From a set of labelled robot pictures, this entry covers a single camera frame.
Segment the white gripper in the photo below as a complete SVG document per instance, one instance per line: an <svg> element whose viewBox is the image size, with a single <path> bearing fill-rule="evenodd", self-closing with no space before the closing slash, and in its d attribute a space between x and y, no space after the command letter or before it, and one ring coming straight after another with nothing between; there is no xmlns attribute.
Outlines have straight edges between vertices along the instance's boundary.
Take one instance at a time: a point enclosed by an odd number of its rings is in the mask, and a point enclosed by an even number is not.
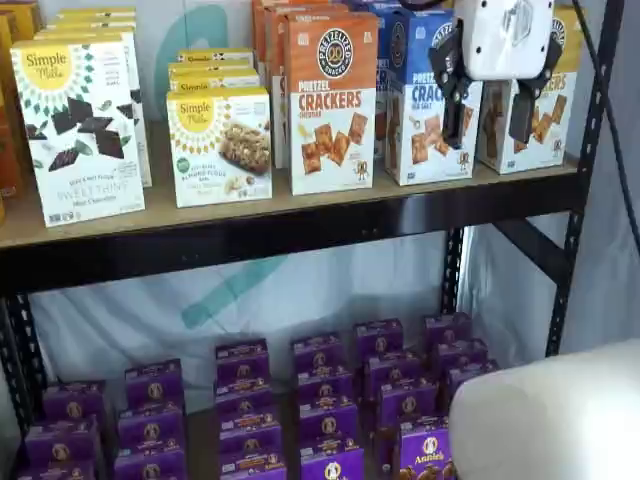
<svg viewBox="0 0 640 480"><path fill-rule="evenodd" d="M535 103L562 55L550 42L554 3L540 0L461 0L452 30L429 49L434 80L445 108L442 138L460 148L463 100L474 81L517 80L509 135L528 142Z"/></svg>

